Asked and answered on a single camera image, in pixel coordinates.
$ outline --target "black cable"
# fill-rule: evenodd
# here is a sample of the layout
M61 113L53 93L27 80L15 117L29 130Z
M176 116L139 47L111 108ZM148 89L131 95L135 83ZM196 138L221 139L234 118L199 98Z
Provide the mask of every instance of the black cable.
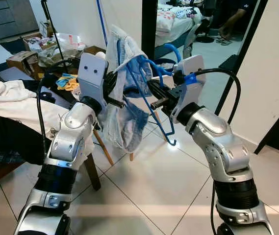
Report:
M46 71L45 74L49 74L55 67L59 66L60 64L67 63L67 62L71 63L72 59L62 60L62 61L59 61L59 62L55 63L52 67L50 67ZM45 124L44 124L44 121L43 121L43 116L42 116L42 111L41 111L40 93L41 93L41 88L45 83L45 79L46 79L46 76L44 76L40 80L38 88L37 88L37 92L36 92L36 94L37 94L37 111L38 111L39 123L40 123L40 129L41 129L42 147L43 147L44 157L46 157L46 154L47 154L47 144L46 144Z
M199 70L197 72L195 72L195 75L201 75L201 74L205 74L205 73L211 73L211 72L222 72L222 73L226 73L227 75L229 75L235 82L236 84L236 97L235 97L235 102L231 111L231 114L228 118L228 124L230 124L233 120L233 117L235 115L238 103L239 103L239 98L241 96L241 84L239 82L239 79L237 78L236 74L233 73L230 70L226 70L226 69L221 69L221 68L216 68L216 69L207 69L207 70Z
M230 70L221 69L221 68L199 70L199 71L195 72L195 75L197 76L197 75L201 75L201 74L205 74L205 73L211 73L211 72L226 73L227 75L229 75L234 80L234 82L236 84L235 102L233 104L233 108L232 108L231 114L230 114L230 116L228 118L228 124L230 124L232 122L232 120L233 120L234 114L236 112L236 109L237 109L237 106L238 106L238 103L239 103L239 98L241 96L241 84L240 84L239 79L237 78L235 73L233 73ZM211 197L211 208L210 208L210 222L211 222L211 227L212 227L213 234L217 235L216 229L214 228L214 222L213 222L214 197L215 197L215 186L214 186L214 181L213 181L212 197Z
M51 27L52 27L52 30L53 30L53 34L54 34L54 37L55 37L55 40L56 40L56 44L57 44L57 47L59 48L60 50L60 55L61 55L61 59L64 61L64 56L63 56L63 53L62 53L62 50L61 50L61 46L60 46L60 43L59 43L59 40L56 36L56 31L55 31L55 28L54 28L54 25L53 25L53 22L52 22L52 18L51 18L51 15L50 15L50 11L48 9L48 4L47 4L47 0L42 0L43 4L42 4L42 7L43 7L43 10L45 13L48 14L48 17L49 17L49 20L51 22ZM66 67L66 63L64 62L64 68L65 68L65 71L66 73L68 73L68 70L67 70L67 67Z

